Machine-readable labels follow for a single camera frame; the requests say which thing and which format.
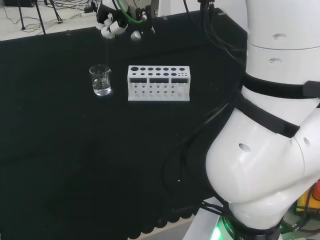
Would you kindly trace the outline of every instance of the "clear liquid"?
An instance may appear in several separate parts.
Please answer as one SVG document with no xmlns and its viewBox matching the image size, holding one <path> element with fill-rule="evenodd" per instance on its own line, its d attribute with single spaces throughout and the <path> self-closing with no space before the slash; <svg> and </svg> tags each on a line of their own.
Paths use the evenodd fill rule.
<svg viewBox="0 0 320 240">
<path fill-rule="evenodd" d="M 111 86 L 106 78 L 94 80 L 92 87 L 98 96 L 105 96 L 111 92 Z"/>
</svg>

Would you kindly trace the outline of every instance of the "black fabric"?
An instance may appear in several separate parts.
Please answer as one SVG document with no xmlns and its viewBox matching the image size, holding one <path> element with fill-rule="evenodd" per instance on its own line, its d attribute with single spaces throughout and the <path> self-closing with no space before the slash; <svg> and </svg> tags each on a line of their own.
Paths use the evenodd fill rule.
<svg viewBox="0 0 320 240">
<path fill-rule="evenodd" d="M 256 123 L 276 134 L 281 134 L 287 138 L 293 138 L 300 128 L 299 126 L 274 116 L 262 108 L 254 105 L 240 92 L 236 95 L 232 104 L 235 108 L 240 110 L 243 114 Z"/>
<path fill-rule="evenodd" d="M 246 74 L 243 85 L 256 93 L 284 99 L 310 99 L 320 97 L 320 82 L 308 81 L 304 85 L 284 84 L 258 79 Z"/>
<path fill-rule="evenodd" d="M 205 157 L 231 108 L 194 141 L 180 184 L 179 155 L 171 156 L 164 171 L 170 199 L 161 168 L 234 94 L 244 71 L 185 14 L 167 18 L 153 21 L 148 42 L 132 42 L 127 32 L 107 45 L 95 28 L 0 42 L 3 239 L 126 240 L 190 217 L 196 209 L 178 210 L 212 196 Z M 221 21 L 224 39 L 245 46 L 246 34 L 226 16 Z M 107 60 L 112 94 L 99 97 L 89 68 Z M 129 65 L 190 66 L 190 102 L 128 102 Z"/>
<path fill-rule="evenodd" d="M 307 81 L 303 85 L 303 94 L 311 98 L 320 98 L 320 82 Z"/>
</svg>

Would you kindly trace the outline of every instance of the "table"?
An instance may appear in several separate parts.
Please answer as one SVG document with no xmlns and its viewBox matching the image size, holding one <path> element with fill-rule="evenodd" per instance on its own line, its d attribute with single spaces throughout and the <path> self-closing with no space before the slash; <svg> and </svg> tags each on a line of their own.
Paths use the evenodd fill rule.
<svg viewBox="0 0 320 240">
<path fill-rule="evenodd" d="M 233 94 L 244 70 L 185 14 L 154 21 L 156 37 L 108 42 L 94 28 L 0 43 L 0 232 L 3 239 L 137 237 L 188 217 L 174 210 L 209 198 L 205 155 L 232 109 L 190 148 L 178 184 L 178 154 L 165 157 Z M 246 34 L 227 16 L 238 47 Z M 93 93 L 90 66 L 108 62 L 113 93 Z M 190 102 L 128 102 L 128 65 L 190 66 Z"/>
</svg>

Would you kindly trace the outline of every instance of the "green light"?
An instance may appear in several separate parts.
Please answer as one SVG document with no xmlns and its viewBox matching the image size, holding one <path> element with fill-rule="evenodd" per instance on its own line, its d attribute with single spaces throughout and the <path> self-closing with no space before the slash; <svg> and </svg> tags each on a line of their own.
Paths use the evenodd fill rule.
<svg viewBox="0 0 320 240">
<path fill-rule="evenodd" d="M 215 229 L 213 230 L 210 240 L 219 240 L 220 236 L 221 236 L 221 232 L 218 226 L 216 226 Z"/>
</svg>

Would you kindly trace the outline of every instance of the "yellow object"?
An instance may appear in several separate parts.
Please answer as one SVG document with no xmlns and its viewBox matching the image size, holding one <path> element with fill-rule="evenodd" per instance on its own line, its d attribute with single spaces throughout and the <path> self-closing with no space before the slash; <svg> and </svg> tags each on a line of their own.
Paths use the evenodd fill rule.
<svg viewBox="0 0 320 240">
<path fill-rule="evenodd" d="M 309 193 L 309 189 L 298 199 L 297 205 L 300 207 L 305 207 L 306 206 L 306 202 L 307 202 L 307 198 L 308 198 L 308 193 Z M 309 206 L 308 208 L 313 208 L 313 209 L 320 209 L 320 201 L 316 200 L 312 195 L 310 197 L 310 201 L 309 201 Z M 296 209 L 297 212 L 303 212 L 304 209 L 301 208 L 297 208 Z"/>
</svg>

